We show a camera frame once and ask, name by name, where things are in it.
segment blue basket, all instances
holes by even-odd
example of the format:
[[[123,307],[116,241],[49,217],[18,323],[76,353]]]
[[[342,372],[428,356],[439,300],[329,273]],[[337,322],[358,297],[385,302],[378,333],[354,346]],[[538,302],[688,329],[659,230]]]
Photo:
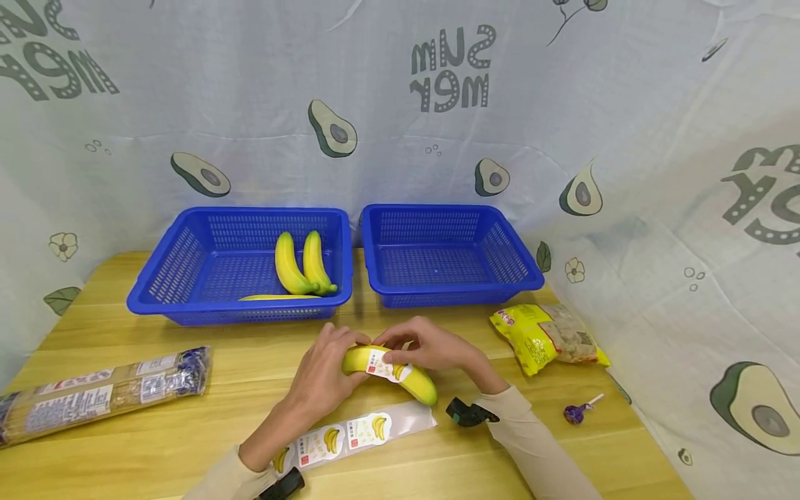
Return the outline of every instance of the blue basket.
[[[368,205],[364,257],[384,307],[499,304],[545,279],[500,210]]]
[[[239,302],[286,294],[275,273],[275,243],[289,231],[302,269],[306,236],[322,237],[322,261],[336,295]],[[180,213],[128,295],[136,314],[163,314],[184,325],[330,318],[353,291],[347,214],[332,208],[199,207]]]

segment black object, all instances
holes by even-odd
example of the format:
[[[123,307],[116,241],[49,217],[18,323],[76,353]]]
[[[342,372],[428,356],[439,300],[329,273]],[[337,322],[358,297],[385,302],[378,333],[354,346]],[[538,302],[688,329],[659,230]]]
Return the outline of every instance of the black object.
[[[286,500],[305,486],[306,481],[303,480],[298,468],[292,467],[292,470],[286,473],[278,482],[264,490],[258,496],[258,500]]]
[[[453,398],[453,401],[447,405],[447,414],[461,427],[475,427],[486,420],[492,423],[500,422],[500,417],[486,408],[475,404],[467,406],[458,398]]]

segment white backdrop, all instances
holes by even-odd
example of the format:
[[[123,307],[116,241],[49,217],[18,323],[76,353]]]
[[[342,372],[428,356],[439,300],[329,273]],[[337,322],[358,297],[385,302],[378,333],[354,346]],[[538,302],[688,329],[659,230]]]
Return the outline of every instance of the white backdrop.
[[[371,202],[489,203],[546,242],[698,498],[794,498],[799,19],[789,0],[0,0],[0,384],[100,262],[189,206],[337,206],[358,236]],[[321,143],[315,99],[357,141]],[[483,158],[507,175],[493,196]]]

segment table surface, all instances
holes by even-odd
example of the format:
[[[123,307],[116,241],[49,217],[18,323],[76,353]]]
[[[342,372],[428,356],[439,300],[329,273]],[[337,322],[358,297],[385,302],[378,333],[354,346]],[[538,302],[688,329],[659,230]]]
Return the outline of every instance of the table surface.
[[[289,388],[324,321],[185,328],[161,316],[136,316],[126,296],[148,253],[120,254],[96,269],[9,391],[200,345],[214,348],[206,394],[76,427],[0,451],[0,490],[17,498],[177,499],[243,440]],[[525,378],[488,317],[496,307],[388,310],[354,252],[354,292],[331,321],[375,338],[423,314],[480,347],[574,458],[606,500],[692,498],[642,422],[600,366],[554,362]],[[556,302],[549,288],[512,302]],[[432,374],[439,425],[304,473],[304,498],[532,498],[507,452],[486,426],[461,429],[445,408],[477,391],[457,371]],[[580,426],[562,411],[606,397]],[[321,424],[410,400],[400,386],[372,378]]]

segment yellow snack bag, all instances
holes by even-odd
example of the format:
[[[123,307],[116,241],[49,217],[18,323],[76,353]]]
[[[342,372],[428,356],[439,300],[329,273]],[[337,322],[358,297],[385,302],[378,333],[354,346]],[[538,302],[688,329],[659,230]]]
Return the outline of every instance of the yellow snack bag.
[[[563,304],[511,306],[492,314],[490,320],[514,348],[525,375],[536,374],[554,359],[610,366],[581,320]]]

